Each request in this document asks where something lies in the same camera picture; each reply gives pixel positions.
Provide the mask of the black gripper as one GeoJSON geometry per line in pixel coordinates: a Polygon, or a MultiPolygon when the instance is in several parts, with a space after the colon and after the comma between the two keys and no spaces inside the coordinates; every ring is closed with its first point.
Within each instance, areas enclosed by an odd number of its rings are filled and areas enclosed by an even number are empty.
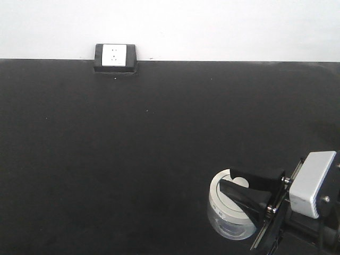
{"type": "Polygon", "coordinates": [[[231,168],[231,178],[246,179],[249,188],[219,181],[220,192],[237,204],[256,228],[262,227],[251,247],[258,254],[274,254],[287,236],[314,247],[316,254],[339,254],[339,152],[317,194],[317,219],[293,212],[290,205],[289,190],[305,159],[300,160],[290,177],[284,177],[283,169],[231,168]],[[281,201],[268,209],[269,221],[264,223],[271,193],[277,193],[283,183],[281,201]]]}

